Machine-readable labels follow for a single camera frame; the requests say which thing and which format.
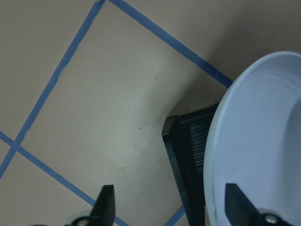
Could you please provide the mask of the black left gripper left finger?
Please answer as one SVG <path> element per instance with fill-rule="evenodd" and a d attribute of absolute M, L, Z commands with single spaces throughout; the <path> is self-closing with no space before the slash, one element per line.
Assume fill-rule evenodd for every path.
<path fill-rule="evenodd" d="M 114 185 L 104 185 L 90 212 L 90 226 L 112 226 L 115 219 Z"/>

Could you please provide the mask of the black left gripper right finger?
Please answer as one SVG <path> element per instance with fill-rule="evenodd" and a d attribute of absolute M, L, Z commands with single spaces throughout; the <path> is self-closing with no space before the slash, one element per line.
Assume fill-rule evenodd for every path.
<path fill-rule="evenodd" d="M 256 225 L 259 211 L 237 184 L 226 184 L 224 209 L 231 226 Z"/>

